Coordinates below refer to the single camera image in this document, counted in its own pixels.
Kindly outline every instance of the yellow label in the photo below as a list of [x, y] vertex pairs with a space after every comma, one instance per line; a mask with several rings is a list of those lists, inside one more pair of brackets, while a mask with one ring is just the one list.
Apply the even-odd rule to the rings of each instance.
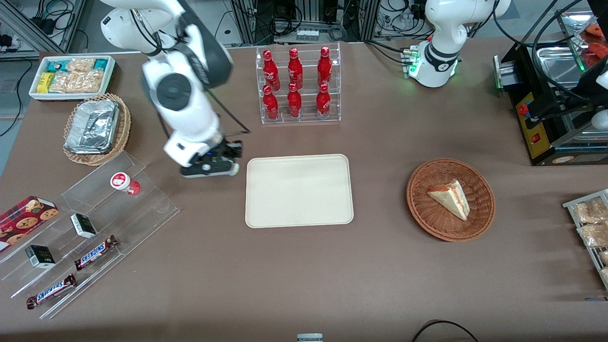
[[55, 74], [52, 72], [43, 72], [40, 75], [40, 81], [38, 82], [38, 86], [36, 87], [36, 92], [38, 94], [46, 94], [49, 92], [49, 86], [51, 82], [53, 82], [53, 78]]
[[[532, 93], [529, 93], [521, 102], [517, 104], [515, 107], [516, 111], [520, 105], [523, 105], [526, 102], [532, 102], [533, 100], [534, 96], [532, 96]], [[549, 138], [547, 137], [547, 132], [545, 131], [545, 126], [543, 126], [542, 122], [529, 130], [526, 127], [526, 117], [519, 115], [519, 113], [517, 116], [519, 117], [519, 124], [522, 126], [523, 136], [525, 136], [526, 145], [528, 145], [530, 156], [532, 156], [532, 158], [536, 158], [546, 152], [551, 147], [551, 144], [549, 144]], [[540, 138], [537, 142], [534, 142], [535, 135]]]

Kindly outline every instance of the cookie box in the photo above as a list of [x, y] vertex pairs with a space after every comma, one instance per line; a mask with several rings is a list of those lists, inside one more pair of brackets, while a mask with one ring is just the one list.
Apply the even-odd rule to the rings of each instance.
[[[99, 87], [98, 92], [73, 92], [73, 93], [40, 93], [38, 92], [38, 84], [40, 82], [40, 78], [43, 77], [43, 74], [47, 72], [49, 63], [52, 62], [60, 62], [69, 60], [71, 58], [95, 58], [98, 60], [107, 60], [108, 64], [105, 66], [103, 71], [102, 85]], [[44, 57], [40, 61], [40, 65], [38, 70], [36, 71], [36, 76], [32, 82], [32, 86], [30, 87], [30, 97], [46, 102], [46, 101], [54, 101], [54, 102], [62, 102], [62, 101], [77, 101], [82, 99], [88, 99], [97, 95], [105, 94], [108, 90], [110, 80], [112, 79], [112, 73], [114, 72], [114, 66], [116, 62], [109, 55], [62, 55], [62, 56], [51, 56]]]
[[0, 253], [57, 215], [52, 202], [29, 196], [0, 215]]

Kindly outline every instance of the small black box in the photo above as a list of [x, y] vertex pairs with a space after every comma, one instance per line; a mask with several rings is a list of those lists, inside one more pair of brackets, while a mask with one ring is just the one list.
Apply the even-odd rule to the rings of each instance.
[[51, 268], [55, 266], [55, 260], [45, 246], [29, 245], [26, 248], [26, 255], [34, 267]]
[[70, 219], [72, 220], [72, 226], [76, 229], [76, 234], [86, 237], [87, 239], [95, 237], [95, 228], [93, 228], [93, 224], [91, 224], [91, 221], [87, 216], [76, 213], [70, 216]]

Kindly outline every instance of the red button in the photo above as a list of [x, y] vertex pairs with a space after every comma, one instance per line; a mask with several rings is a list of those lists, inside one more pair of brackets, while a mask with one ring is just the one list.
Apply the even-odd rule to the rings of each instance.
[[517, 107], [517, 113], [521, 116], [524, 116], [526, 114], [528, 114], [530, 112], [530, 110], [528, 110], [528, 105], [523, 104], [523, 105], [519, 105], [519, 107]]

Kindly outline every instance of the acrylic display stand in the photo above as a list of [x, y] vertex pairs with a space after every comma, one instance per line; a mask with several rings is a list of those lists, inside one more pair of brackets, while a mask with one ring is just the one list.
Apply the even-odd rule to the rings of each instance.
[[[321, 47], [328, 46], [330, 49], [331, 59], [331, 81], [329, 83], [328, 93], [331, 96], [330, 115], [325, 120], [317, 118], [317, 94], [319, 93], [319, 84], [317, 82], [317, 64], [321, 56]], [[340, 121], [342, 118], [340, 94], [342, 91], [340, 82], [340, 44], [306, 44], [298, 45], [298, 55], [304, 70], [304, 87], [300, 89], [302, 95], [302, 115], [298, 119], [294, 119], [289, 115], [287, 103], [287, 95], [289, 94], [289, 74], [287, 65], [289, 64], [289, 48], [292, 46], [272, 46], [258, 48], [256, 54], [256, 73], [258, 80], [258, 96], [260, 98], [260, 113], [262, 124], [297, 124], [301, 122], [327, 122]], [[278, 100], [278, 115], [277, 121], [270, 121], [264, 110], [262, 97], [262, 87], [266, 84], [264, 78], [264, 58], [262, 52], [269, 49], [272, 52], [272, 59], [278, 67], [278, 78], [281, 81], [281, 89], [276, 91], [274, 95]]]
[[[110, 186], [110, 178], [121, 171], [140, 183], [137, 195], [130, 196]], [[27, 310], [27, 298], [74, 273], [76, 288], [65, 290], [34, 308], [33, 311], [40, 313], [40, 319], [55, 316], [179, 212], [152, 183], [144, 172], [144, 165], [124, 151], [73, 185], [54, 203], [60, 211], [58, 215], [0, 254], [2, 285], [11, 298], [23, 303], [23, 310]], [[97, 231], [93, 239], [76, 234], [70, 220], [74, 213], [89, 217]], [[83, 270], [76, 271], [74, 261], [110, 235], [114, 235], [119, 244]], [[25, 252], [29, 245], [47, 246], [56, 265], [47, 270], [33, 267]]]

